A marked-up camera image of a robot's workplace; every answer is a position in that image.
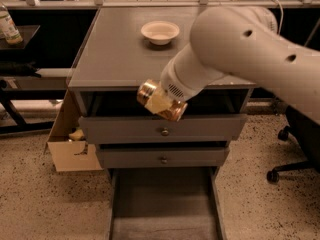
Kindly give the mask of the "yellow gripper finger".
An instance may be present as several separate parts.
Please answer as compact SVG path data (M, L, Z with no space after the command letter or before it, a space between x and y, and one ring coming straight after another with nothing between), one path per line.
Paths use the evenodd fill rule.
M171 107L173 100L167 95L167 93L158 87L148 99L145 108L151 113L157 114L165 111Z

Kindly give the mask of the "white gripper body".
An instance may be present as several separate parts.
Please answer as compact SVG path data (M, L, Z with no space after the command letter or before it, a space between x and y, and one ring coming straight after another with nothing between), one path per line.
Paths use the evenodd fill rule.
M224 77L224 73L203 65L188 44L165 66L160 85L170 98L187 101L207 85Z

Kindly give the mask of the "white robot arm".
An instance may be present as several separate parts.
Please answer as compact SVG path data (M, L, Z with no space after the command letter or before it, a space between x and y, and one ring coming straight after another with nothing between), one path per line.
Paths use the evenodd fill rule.
M275 94L320 123L320 52L277 34L263 7L213 7L194 21L189 43L161 73L160 87L145 107L153 114L196 96L234 75Z

